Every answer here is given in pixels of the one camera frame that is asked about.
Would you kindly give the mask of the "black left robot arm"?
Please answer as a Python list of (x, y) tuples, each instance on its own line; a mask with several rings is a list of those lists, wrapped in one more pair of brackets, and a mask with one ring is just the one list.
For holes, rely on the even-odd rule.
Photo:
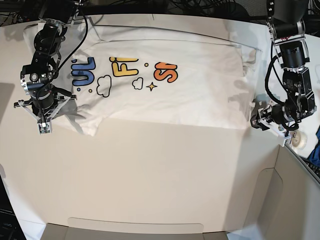
[[(295, 131), (299, 123), (311, 116), (317, 109), (312, 90), (310, 72), (306, 63), (310, 62), (305, 34), (310, 34), (320, 25), (318, 15), (307, 13), (307, 0), (268, 0), (267, 26), (271, 36), (271, 57), (264, 79), (267, 95), (275, 103), (258, 110), (251, 117), (251, 126), (266, 131), (271, 123), (282, 126), (287, 131)], [(269, 79), (275, 61), (283, 69), (280, 84), (287, 99), (277, 99), (269, 89)]]

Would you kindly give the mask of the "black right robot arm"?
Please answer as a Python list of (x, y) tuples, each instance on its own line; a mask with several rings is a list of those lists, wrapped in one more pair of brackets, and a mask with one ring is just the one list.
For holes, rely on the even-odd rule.
[(55, 110), (72, 98), (71, 92), (55, 87), (52, 81), (67, 62), (61, 61), (61, 43), (77, 11), (82, 13), (83, 4), (83, 0), (47, 0), (40, 8), (38, 17), (45, 23), (34, 37), (31, 64), (24, 65), (20, 72), (21, 85), (31, 98), (14, 106), (31, 105), (32, 113), (41, 121), (52, 117)]

